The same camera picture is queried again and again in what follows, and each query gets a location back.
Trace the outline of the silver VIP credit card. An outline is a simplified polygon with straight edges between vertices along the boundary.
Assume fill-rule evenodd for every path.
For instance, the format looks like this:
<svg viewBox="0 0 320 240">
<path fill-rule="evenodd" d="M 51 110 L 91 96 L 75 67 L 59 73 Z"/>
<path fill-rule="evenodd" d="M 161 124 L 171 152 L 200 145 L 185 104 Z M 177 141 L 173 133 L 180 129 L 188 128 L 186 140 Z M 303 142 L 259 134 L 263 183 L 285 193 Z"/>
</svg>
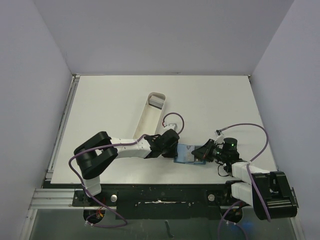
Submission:
<svg viewBox="0 0 320 240">
<path fill-rule="evenodd" d="M 177 146 L 177 159 L 179 163 L 194 163 L 195 157 L 192 155 L 192 151 L 195 149 L 194 145 L 179 144 Z"/>
</svg>

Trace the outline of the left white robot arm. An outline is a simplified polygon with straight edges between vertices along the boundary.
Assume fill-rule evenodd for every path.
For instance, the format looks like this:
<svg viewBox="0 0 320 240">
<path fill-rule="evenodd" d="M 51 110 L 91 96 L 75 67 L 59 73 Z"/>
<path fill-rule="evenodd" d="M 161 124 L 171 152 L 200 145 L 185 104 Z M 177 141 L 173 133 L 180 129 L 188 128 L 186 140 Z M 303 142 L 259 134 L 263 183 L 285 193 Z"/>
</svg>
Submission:
<svg viewBox="0 0 320 240">
<path fill-rule="evenodd" d="M 173 159 L 178 156 L 179 139 L 179 134 L 172 128 L 163 134 L 143 134 L 138 139 L 114 138 L 105 131 L 98 132 L 73 152 L 81 172 L 84 200 L 92 206 L 100 203 L 100 175 L 115 159 L 155 159 L 159 156 Z"/>
</svg>

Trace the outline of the blue card holder wallet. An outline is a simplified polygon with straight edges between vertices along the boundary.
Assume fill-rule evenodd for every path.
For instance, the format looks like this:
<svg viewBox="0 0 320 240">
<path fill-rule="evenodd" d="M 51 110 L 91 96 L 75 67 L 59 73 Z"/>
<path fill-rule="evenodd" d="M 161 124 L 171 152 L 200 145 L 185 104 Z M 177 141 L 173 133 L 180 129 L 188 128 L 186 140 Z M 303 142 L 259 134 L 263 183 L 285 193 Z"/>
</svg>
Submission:
<svg viewBox="0 0 320 240">
<path fill-rule="evenodd" d="M 179 143 L 177 145 L 177 156 L 173 162 L 177 164 L 187 165 L 205 165 L 206 161 L 199 159 L 192 154 L 192 151 L 197 150 L 201 145 L 187 145 Z"/>
</svg>

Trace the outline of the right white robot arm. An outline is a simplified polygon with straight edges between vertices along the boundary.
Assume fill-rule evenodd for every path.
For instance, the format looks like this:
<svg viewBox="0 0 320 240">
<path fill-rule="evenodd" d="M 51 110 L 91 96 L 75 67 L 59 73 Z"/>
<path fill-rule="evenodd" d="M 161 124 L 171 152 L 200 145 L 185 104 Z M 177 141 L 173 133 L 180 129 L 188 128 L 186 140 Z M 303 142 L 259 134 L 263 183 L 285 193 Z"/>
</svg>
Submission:
<svg viewBox="0 0 320 240">
<path fill-rule="evenodd" d="M 253 207 L 260 220 L 297 215 L 298 206 L 286 174 L 264 170 L 240 158 L 237 139 L 209 139 L 204 145 L 195 147 L 191 154 L 199 160 L 220 164 L 228 176 L 237 179 L 222 192 L 227 204 L 241 200 Z"/>
</svg>

